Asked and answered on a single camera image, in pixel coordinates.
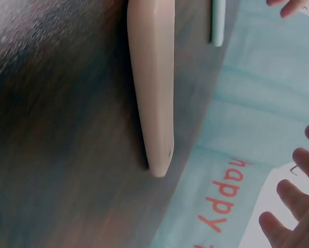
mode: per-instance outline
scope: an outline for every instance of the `light blue paper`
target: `light blue paper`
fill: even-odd
[[[291,162],[295,148],[309,149],[308,124],[309,17],[283,20],[265,1],[242,0],[202,131],[151,248],[237,248],[269,171]],[[242,181],[223,179],[231,168]],[[226,197],[213,181],[240,189]],[[234,206],[217,213],[206,197]],[[227,221],[219,233],[199,215]]]

